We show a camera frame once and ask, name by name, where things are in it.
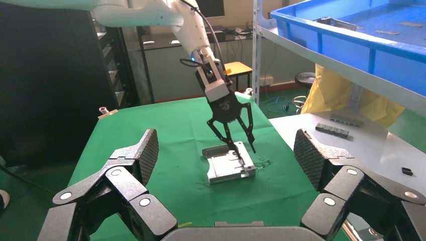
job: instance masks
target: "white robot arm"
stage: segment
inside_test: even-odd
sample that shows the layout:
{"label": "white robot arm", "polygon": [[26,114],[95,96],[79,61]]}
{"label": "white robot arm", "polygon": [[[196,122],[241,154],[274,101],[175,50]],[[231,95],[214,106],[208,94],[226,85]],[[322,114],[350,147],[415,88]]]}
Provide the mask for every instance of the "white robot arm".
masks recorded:
{"label": "white robot arm", "polygon": [[[32,8],[92,11],[96,21],[108,27],[170,26],[189,54],[189,59],[181,59],[181,63],[184,61],[186,65],[191,64],[197,68],[198,82],[213,112],[213,118],[207,124],[219,139],[239,156],[228,129],[229,122],[238,120],[253,147],[250,104],[239,103],[231,90],[231,82],[224,74],[223,63],[214,57],[207,39],[204,21],[208,25],[209,23],[199,12],[195,0],[0,0],[0,2]],[[248,127],[240,117],[244,107],[248,109]],[[224,124],[226,137],[216,129],[214,121]]]}

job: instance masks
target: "yellow object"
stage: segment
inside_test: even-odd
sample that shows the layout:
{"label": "yellow object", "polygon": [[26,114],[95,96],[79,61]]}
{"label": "yellow object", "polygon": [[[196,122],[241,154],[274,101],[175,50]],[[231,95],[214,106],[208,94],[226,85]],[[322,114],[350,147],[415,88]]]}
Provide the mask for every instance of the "yellow object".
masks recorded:
{"label": "yellow object", "polygon": [[225,64],[225,69],[226,74],[229,77],[232,77],[233,75],[248,74],[252,72],[252,68],[241,62],[227,63]]}
{"label": "yellow object", "polygon": [[183,224],[178,225],[177,227],[178,227],[178,228],[181,228],[181,227],[188,226],[188,225],[190,225],[190,224],[192,224],[192,222],[186,222],[186,223],[183,223]]}
{"label": "yellow object", "polygon": [[[349,101],[352,86],[352,82],[337,73],[320,65],[315,65],[315,81],[301,113],[344,108]],[[358,109],[370,120],[387,128],[396,121],[405,108],[363,88]]]}

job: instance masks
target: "yellow plastic bag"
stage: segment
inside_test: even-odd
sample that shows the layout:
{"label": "yellow plastic bag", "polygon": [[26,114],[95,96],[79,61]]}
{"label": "yellow plastic bag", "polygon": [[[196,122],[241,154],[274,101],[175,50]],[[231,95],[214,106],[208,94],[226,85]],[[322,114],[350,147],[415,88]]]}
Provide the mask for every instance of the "yellow plastic bag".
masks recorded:
{"label": "yellow plastic bag", "polygon": [[[315,81],[301,113],[315,113],[342,109],[349,101],[352,82],[315,65]],[[404,107],[367,89],[362,90],[359,111],[372,121],[387,128],[404,111]]]}

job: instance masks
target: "desk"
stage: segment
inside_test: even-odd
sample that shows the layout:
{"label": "desk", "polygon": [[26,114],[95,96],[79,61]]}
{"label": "desk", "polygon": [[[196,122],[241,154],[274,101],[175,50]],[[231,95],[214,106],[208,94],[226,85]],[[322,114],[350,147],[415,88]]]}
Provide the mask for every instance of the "desk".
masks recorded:
{"label": "desk", "polygon": [[[180,43],[172,44],[171,42],[173,40],[177,40],[173,33],[162,33],[162,34],[148,34],[142,36],[143,42],[148,41],[154,41],[154,44],[146,44],[144,45],[145,50],[153,50],[153,49],[163,49],[163,48],[174,48],[174,47],[181,47],[182,45]],[[242,37],[242,39],[252,39],[252,36],[246,36],[245,38]],[[228,41],[239,41],[235,39],[235,35],[232,34],[225,34],[225,41],[222,42],[228,42]]]}
{"label": "desk", "polygon": [[253,71],[252,68],[250,68],[249,66],[241,63],[241,62],[232,62],[232,63],[227,63],[225,64],[225,69],[226,70],[230,70],[230,73],[228,73],[229,77],[236,77],[236,90],[238,91],[238,76],[241,75],[247,75],[247,88],[250,87],[250,75]]}
{"label": "desk", "polygon": [[[201,150],[222,142],[207,127],[211,110],[205,98],[194,98],[121,109],[99,120],[70,185],[99,170],[115,149],[137,143],[147,128],[155,128],[160,152],[147,187],[179,224],[213,226],[215,221],[262,220],[265,225],[299,225],[317,192],[265,115],[255,104],[252,110],[256,154],[239,124],[229,126],[234,141],[245,143],[257,167],[254,178],[209,186],[208,162]],[[247,122],[245,111],[243,117]],[[338,237],[335,240],[347,240],[342,232]],[[135,240],[117,215],[106,219],[91,238]]]}

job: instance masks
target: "power outlet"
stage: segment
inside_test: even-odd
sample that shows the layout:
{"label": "power outlet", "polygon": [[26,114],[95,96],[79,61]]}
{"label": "power outlet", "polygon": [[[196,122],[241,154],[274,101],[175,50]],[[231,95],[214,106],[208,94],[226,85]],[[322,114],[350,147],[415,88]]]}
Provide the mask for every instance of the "power outlet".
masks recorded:
{"label": "power outlet", "polygon": [[266,85],[272,85],[274,83],[274,77],[272,76],[266,76],[260,77],[260,86],[266,86]]}

